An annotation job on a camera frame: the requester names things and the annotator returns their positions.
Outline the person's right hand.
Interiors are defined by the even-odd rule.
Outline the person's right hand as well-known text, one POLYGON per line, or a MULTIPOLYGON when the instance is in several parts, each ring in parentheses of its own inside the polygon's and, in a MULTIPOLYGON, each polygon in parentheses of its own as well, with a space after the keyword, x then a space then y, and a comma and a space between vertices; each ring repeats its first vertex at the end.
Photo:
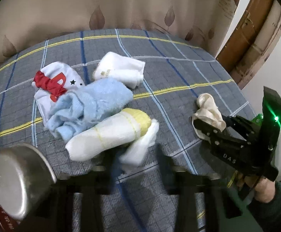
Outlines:
POLYGON ((269 203, 273 200, 276 193, 275 181, 270 181, 266 177, 240 175, 239 185, 244 183, 254 190, 254 199, 257 201, 269 203))

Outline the dark green sleeve forearm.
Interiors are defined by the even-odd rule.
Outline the dark green sleeve forearm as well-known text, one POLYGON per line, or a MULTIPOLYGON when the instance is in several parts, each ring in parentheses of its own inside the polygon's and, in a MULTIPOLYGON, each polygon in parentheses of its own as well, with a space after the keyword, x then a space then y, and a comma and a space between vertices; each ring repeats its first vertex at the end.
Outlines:
POLYGON ((276 193, 269 203, 252 199, 248 210, 263 231, 281 231, 281 182, 275 182, 276 193))

